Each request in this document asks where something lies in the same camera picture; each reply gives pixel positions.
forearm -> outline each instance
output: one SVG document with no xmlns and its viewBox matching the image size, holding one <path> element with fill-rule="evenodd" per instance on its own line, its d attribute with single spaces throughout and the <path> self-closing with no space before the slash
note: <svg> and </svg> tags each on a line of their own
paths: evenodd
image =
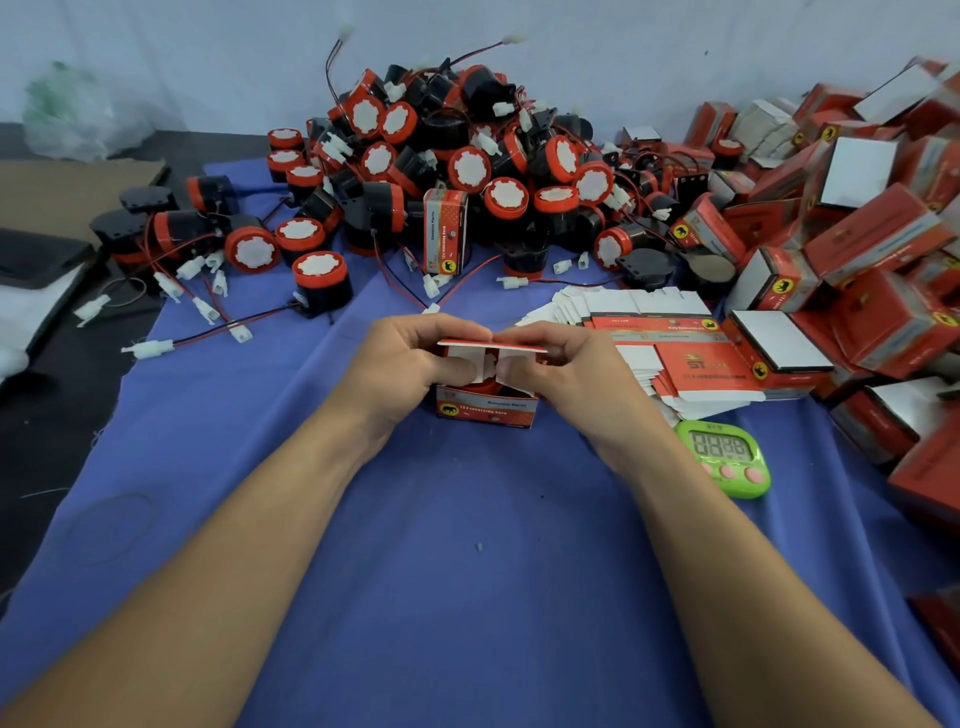
<svg viewBox="0 0 960 728">
<path fill-rule="evenodd" d="M 361 464 L 357 431 L 318 411 L 0 726 L 232 725 Z"/>
<path fill-rule="evenodd" d="M 619 454 L 718 725 L 935 725 L 666 426 Z"/>
</svg>

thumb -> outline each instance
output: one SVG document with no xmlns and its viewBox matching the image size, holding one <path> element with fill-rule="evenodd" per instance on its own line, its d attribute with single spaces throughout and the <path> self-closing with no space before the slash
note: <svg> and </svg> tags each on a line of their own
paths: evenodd
<svg viewBox="0 0 960 728">
<path fill-rule="evenodd" d="M 559 369 L 520 356 L 510 356 L 496 363 L 496 375 L 507 386 L 536 392 L 549 400 L 556 400 L 560 394 Z"/>
<path fill-rule="evenodd" d="M 427 356 L 430 357 L 431 384 L 463 387 L 476 379 L 477 368 L 468 359 L 459 356 L 437 356 L 432 353 L 428 353 Z"/>
</svg>

open box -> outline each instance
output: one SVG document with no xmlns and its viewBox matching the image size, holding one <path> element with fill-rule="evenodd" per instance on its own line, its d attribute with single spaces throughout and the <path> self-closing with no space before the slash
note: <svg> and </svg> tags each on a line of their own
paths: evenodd
<svg viewBox="0 0 960 728">
<path fill-rule="evenodd" d="M 437 414 L 454 420 L 529 427 L 534 423 L 539 399 L 533 392 L 508 387 L 496 376 L 496 362 L 507 357 L 536 360 L 547 353 L 543 347 L 497 344 L 489 341 L 442 339 L 444 356 L 459 356 L 473 362 L 477 377 L 463 387 L 437 385 Z"/>
</svg>

blue tablecloth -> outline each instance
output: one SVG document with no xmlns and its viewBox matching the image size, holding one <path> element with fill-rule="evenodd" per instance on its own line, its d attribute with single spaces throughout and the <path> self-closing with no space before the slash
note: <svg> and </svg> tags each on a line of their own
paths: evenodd
<svg viewBox="0 0 960 728">
<path fill-rule="evenodd" d="M 276 203 L 262 160 L 208 172 L 260 190 L 246 211 Z M 216 336 L 124 378 L 0 621 L 0 704 L 159 568 L 317 407 L 372 320 L 416 312 L 375 261 L 346 256 L 356 296 L 333 325 L 283 312 L 251 324 L 242 347 Z M 400 258 L 392 265 L 420 291 Z M 557 289 L 503 291 L 499 274 L 480 271 L 444 310 L 503 328 Z M 573 276 L 605 278 L 596 266 Z M 284 303 L 293 283 L 277 268 L 231 274 L 229 286 L 237 318 Z M 191 305 L 168 303 L 151 338 L 203 328 Z M 812 400 L 718 419 L 753 433 L 773 474 L 769 494 L 740 507 L 934 715 L 960 726 L 957 682 L 903 601 L 960 578 L 952 544 L 884 500 L 883 478 Z M 347 490 L 239 721 L 638 724 L 709 717 L 629 495 L 547 406 L 517 430 L 441 420 L 426 405 Z"/>
</svg>

green timer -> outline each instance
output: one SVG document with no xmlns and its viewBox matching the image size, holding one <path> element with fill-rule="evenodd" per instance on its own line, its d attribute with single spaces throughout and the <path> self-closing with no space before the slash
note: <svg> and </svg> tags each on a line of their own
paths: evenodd
<svg viewBox="0 0 960 728">
<path fill-rule="evenodd" d="M 746 431 L 699 420 L 681 422 L 674 431 L 728 496 L 759 497 L 770 489 L 770 471 Z"/>
</svg>

